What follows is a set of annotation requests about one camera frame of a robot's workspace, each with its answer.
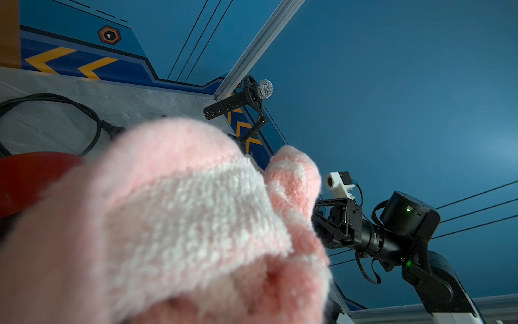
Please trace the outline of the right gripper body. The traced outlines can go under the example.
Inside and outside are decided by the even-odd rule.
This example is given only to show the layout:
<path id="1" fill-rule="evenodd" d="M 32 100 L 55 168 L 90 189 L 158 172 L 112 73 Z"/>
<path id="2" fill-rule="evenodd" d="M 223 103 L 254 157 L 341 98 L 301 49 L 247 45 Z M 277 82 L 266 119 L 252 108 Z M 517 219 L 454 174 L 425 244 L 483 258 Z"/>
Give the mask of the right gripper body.
<path id="1" fill-rule="evenodd" d="M 424 257 L 440 222 L 436 209 L 400 191 L 379 203 L 370 220 L 349 198 L 318 201 L 312 215 L 325 248 L 350 248 L 384 265 L 403 265 Z"/>

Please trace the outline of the red Nespresso coffee machine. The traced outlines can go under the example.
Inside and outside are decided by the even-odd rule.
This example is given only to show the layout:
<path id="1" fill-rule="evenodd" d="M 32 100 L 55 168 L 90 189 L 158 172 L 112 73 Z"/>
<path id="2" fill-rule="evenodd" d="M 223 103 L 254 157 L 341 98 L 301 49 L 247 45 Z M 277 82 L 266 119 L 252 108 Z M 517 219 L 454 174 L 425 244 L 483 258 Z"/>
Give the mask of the red Nespresso coffee machine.
<path id="1" fill-rule="evenodd" d="M 1 159 L 1 241 L 13 230 L 21 214 L 38 201 L 83 158 L 69 153 L 36 152 Z"/>

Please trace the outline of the pink striped towel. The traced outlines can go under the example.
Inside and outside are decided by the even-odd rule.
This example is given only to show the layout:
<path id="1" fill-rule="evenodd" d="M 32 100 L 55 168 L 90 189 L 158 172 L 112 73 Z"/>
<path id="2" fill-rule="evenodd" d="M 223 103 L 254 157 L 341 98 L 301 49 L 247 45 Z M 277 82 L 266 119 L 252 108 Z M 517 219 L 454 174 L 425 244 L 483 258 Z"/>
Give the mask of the pink striped towel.
<path id="1" fill-rule="evenodd" d="M 2 323 L 322 323 L 316 164 L 265 171 L 220 129 L 163 118 L 52 184 L 1 245 Z"/>

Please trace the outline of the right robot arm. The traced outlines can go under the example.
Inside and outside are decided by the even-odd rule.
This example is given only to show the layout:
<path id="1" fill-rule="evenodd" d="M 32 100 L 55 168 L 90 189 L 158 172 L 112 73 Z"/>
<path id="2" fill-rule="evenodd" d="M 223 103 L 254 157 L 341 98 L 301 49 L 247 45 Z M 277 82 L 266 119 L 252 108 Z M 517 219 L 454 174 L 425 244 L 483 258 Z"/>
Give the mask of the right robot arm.
<path id="1" fill-rule="evenodd" d="M 386 272 L 400 267 L 434 323 L 483 323 L 451 264 L 428 248 L 440 222 L 434 207 L 399 191 L 380 202 L 370 220 L 350 198 L 317 201 L 312 214 L 325 248 L 352 249 L 357 265 L 370 259 Z"/>

